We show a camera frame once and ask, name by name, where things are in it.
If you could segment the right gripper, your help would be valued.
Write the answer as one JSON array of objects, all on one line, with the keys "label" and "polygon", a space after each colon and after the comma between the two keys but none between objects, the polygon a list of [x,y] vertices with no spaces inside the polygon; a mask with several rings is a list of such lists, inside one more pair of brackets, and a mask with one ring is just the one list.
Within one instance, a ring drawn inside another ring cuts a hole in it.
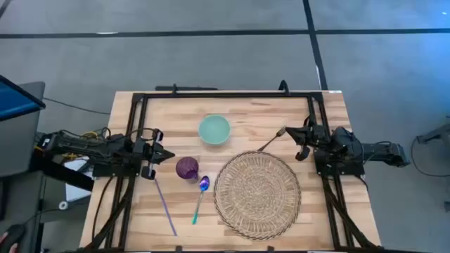
[{"label": "right gripper", "polygon": [[298,161],[308,158],[310,147],[320,148],[329,143],[325,127],[317,124],[315,121],[311,121],[311,117],[305,119],[303,127],[287,126],[285,131],[301,147],[295,156],[295,159]]}]

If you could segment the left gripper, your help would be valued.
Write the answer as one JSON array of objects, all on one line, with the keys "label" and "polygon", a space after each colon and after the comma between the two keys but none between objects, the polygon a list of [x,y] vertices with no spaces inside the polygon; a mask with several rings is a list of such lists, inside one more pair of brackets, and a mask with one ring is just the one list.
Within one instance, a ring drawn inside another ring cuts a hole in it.
[{"label": "left gripper", "polygon": [[153,159],[156,157],[156,150],[155,146],[158,148],[158,152],[161,154],[158,158],[159,163],[164,162],[170,158],[173,158],[175,156],[174,153],[165,150],[161,145],[160,141],[162,140],[163,133],[159,129],[154,129],[152,133],[151,138],[144,138],[142,136],[139,136],[136,139],[136,142],[142,146],[143,151],[141,154],[141,158],[146,163],[141,168],[141,177],[148,179],[148,180],[154,180],[156,171],[154,170],[154,161]]}]

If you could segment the dark bronze metal utensil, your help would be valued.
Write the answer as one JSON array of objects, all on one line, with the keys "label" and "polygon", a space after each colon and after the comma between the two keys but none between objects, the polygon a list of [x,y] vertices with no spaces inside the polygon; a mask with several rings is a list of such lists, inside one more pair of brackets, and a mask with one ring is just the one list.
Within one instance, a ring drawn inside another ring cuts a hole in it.
[{"label": "dark bronze metal utensil", "polygon": [[263,151],[271,142],[273,142],[275,139],[281,137],[285,133],[285,127],[282,127],[280,130],[278,130],[275,134],[275,136],[270,139],[267,143],[265,143],[262,147],[258,149],[258,151]]}]

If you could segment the purple faceted plastic cup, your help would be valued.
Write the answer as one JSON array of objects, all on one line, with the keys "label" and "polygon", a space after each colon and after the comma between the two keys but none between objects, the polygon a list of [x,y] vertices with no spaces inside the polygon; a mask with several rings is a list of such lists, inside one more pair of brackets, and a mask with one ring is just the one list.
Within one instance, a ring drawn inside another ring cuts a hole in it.
[{"label": "purple faceted plastic cup", "polygon": [[176,164],[176,173],[182,179],[197,179],[199,165],[193,157],[183,157]]}]

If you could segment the iridescent metal spoon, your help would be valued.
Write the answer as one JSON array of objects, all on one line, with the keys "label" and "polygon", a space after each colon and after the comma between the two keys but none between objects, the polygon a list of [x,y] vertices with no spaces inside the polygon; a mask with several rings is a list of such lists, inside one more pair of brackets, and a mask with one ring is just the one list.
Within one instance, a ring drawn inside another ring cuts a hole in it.
[{"label": "iridescent metal spoon", "polygon": [[193,225],[195,225],[197,223],[198,212],[199,212],[199,209],[200,209],[200,204],[201,204],[203,195],[208,190],[209,186],[210,186],[210,178],[209,178],[209,176],[203,176],[201,178],[201,180],[200,180],[200,183],[199,183],[200,195],[199,195],[199,198],[198,198],[198,201],[197,201],[197,204],[196,204],[196,207],[195,207],[195,211],[194,211],[194,214],[193,214],[193,219],[192,219],[192,224]]}]

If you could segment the purple drinking straw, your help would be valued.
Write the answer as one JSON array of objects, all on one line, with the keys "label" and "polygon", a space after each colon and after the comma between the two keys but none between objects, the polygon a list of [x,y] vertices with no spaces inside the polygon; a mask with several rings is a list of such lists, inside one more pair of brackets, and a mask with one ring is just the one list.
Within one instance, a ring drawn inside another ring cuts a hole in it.
[{"label": "purple drinking straw", "polygon": [[163,208],[164,208],[164,210],[165,210],[165,214],[166,214],[166,217],[167,217],[167,219],[168,219],[170,228],[172,229],[172,233],[173,233],[173,235],[174,235],[175,237],[177,237],[178,234],[177,234],[177,232],[176,232],[176,229],[175,229],[175,226],[174,226],[174,224],[173,224],[171,215],[170,215],[170,213],[169,213],[169,209],[168,209],[167,203],[166,203],[166,201],[165,201],[164,195],[162,194],[162,191],[161,191],[161,188],[160,188],[160,184],[158,183],[158,180],[157,180],[157,179],[155,179],[154,181],[155,181],[155,185],[156,185],[158,194],[159,194],[159,196],[160,196],[160,200],[161,200],[162,206],[163,206]]}]

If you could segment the teal bowl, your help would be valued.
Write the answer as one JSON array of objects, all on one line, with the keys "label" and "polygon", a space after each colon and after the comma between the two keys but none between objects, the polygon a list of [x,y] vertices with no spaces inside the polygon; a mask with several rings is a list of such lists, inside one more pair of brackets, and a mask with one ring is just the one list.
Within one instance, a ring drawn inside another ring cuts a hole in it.
[{"label": "teal bowl", "polygon": [[208,145],[222,145],[231,135],[231,124],[221,115],[208,115],[199,123],[198,135]]}]

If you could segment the round woven placemat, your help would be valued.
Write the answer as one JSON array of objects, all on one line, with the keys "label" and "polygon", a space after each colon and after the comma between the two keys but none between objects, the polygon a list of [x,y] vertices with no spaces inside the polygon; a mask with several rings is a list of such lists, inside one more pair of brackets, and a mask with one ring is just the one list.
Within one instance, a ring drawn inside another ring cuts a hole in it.
[{"label": "round woven placemat", "polygon": [[232,157],[214,182],[215,209],[225,225],[249,240],[270,240],[297,220],[301,190],[296,173],[263,151]]}]

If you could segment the white sheet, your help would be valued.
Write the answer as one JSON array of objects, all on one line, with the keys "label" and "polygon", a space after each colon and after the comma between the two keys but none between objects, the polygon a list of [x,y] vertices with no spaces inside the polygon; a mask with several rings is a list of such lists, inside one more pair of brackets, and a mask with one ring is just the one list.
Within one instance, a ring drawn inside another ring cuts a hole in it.
[{"label": "white sheet", "polygon": [[[88,176],[90,179],[93,178],[91,165],[88,164],[86,160],[73,160],[66,162],[64,166],[73,171],[80,172],[83,175]],[[90,195],[90,190],[84,190],[67,183],[65,184],[65,199],[67,202],[74,202]]]}]

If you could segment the black beam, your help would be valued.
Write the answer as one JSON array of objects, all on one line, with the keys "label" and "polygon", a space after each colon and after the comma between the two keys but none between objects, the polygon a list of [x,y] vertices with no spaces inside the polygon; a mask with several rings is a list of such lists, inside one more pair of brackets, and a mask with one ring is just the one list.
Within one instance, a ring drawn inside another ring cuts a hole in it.
[{"label": "black beam", "polygon": [[32,166],[33,171],[41,171],[46,176],[49,176],[55,180],[62,181],[71,186],[81,188],[83,190],[92,191],[94,186],[94,180],[80,173],[64,167],[61,164],[57,164],[51,161],[43,161],[36,163]]}]

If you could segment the grey stand leg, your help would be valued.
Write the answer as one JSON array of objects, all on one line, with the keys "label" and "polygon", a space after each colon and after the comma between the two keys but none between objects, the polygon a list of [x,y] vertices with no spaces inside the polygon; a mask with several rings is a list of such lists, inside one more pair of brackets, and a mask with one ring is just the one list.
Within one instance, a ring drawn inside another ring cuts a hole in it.
[{"label": "grey stand leg", "polygon": [[431,140],[440,139],[445,145],[450,147],[450,124],[444,124],[425,135],[417,136],[417,141],[420,144],[428,143]]}]

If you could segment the monitor with blue screen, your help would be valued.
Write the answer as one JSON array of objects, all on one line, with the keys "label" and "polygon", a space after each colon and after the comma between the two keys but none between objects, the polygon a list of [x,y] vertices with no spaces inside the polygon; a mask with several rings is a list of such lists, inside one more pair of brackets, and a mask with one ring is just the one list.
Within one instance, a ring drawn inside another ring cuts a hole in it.
[{"label": "monitor with blue screen", "polygon": [[45,108],[41,99],[0,75],[0,122]]}]

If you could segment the black computer mouse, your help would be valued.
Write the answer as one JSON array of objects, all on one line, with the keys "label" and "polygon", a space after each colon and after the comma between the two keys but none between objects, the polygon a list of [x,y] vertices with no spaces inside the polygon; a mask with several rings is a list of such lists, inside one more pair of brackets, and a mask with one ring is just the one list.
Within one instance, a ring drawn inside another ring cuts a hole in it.
[{"label": "black computer mouse", "polygon": [[19,242],[26,232],[26,226],[23,224],[14,224],[7,230],[6,236],[0,240],[0,249],[9,249],[13,244]]}]

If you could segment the person's hand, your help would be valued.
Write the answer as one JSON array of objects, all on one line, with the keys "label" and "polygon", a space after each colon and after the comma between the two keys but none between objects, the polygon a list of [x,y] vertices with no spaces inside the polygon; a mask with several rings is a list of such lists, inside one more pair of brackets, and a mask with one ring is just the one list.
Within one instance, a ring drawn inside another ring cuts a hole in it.
[{"label": "person's hand", "polygon": [[5,232],[0,237],[0,253],[16,253],[18,248],[18,243],[13,243],[12,245],[6,244],[6,239],[8,237],[8,232]]}]

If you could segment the black metal table frame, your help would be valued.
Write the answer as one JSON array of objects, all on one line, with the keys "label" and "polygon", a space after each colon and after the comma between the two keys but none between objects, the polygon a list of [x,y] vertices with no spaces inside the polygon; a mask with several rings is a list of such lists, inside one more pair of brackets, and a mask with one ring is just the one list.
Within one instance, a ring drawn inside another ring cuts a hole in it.
[{"label": "black metal table frame", "polygon": [[[156,167],[156,177],[178,234],[175,237],[162,206],[155,181],[138,178],[134,184],[125,247],[129,251],[184,250],[277,250],[331,249],[328,208],[321,177],[312,158],[295,159],[299,148],[289,136],[271,142],[264,150],[284,160],[296,173],[301,189],[301,206],[296,222],[281,236],[254,241],[235,234],[219,217],[213,190],[204,193],[198,220],[192,224],[200,195],[197,183],[181,179],[175,172],[177,160],[193,157],[200,174],[215,179],[221,168],[235,155],[262,147],[284,126],[299,127],[309,115],[303,97],[285,96],[279,91],[202,91],[196,98],[185,93],[172,95],[153,92],[146,104],[133,103],[133,93],[115,95],[108,126],[123,133],[128,125],[144,125],[162,130],[164,148],[175,156]],[[136,115],[129,117],[135,106]],[[208,145],[198,135],[201,120],[221,115],[231,124],[231,135],[222,145]]]}]

